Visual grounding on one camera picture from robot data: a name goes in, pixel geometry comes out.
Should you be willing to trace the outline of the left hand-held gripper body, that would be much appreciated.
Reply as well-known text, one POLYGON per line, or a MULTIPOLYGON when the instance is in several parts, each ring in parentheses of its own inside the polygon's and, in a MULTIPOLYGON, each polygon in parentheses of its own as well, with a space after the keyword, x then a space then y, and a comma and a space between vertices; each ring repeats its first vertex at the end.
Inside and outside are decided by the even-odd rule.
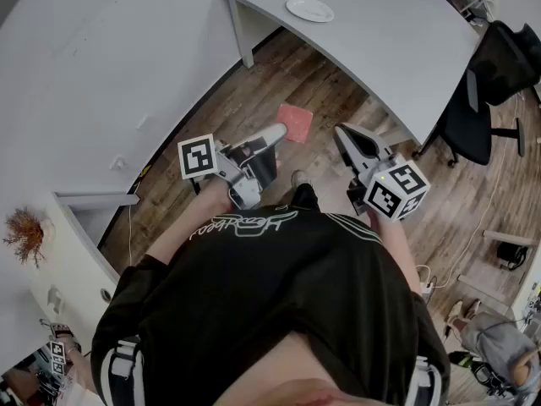
POLYGON ((178 143, 178 154, 183 179, 193 184, 211 177, 218 177, 228 186, 228 196, 238 209, 250 209, 261 201, 258 179, 243 164, 239 150, 233 152, 231 145, 215 140, 206 134, 178 143))

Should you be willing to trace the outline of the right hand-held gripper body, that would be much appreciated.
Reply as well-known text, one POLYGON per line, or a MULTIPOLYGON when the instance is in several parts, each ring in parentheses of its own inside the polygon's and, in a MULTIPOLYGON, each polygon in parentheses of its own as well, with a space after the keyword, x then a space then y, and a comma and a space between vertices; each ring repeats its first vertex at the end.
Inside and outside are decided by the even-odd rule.
POLYGON ((371 207, 395 222, 418 209, 429 190, 430 183, 416 163, 395 153, 358 173, 348 186, 347 197, 358 216, 371 207))

